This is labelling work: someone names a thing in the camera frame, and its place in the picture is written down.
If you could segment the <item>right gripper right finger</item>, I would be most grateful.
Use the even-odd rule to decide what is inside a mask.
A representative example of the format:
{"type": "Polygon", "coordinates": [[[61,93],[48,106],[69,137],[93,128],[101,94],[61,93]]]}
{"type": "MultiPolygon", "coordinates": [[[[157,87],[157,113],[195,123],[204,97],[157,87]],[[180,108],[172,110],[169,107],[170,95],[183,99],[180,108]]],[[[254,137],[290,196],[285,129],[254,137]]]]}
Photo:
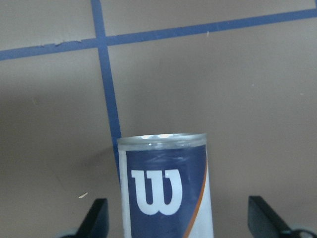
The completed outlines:
{"type": "Polygon", "coordinates": [[[261,196],[248,198],[248,228],[254,238],[315,238],[304,229],[292,229],[261,196]]]}

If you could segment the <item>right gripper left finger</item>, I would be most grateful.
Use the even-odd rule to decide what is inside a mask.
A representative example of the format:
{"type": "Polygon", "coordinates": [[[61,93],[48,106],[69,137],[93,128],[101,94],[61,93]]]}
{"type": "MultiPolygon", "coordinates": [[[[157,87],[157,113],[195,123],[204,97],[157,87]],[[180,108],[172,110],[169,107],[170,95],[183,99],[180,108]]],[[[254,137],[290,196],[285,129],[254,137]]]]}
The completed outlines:
{"type": "Polygon", "coordinates": [[[60,233],[56,238],[106,238],[108,236],[108,200],[95,199],[79,228],[60,233]]]}

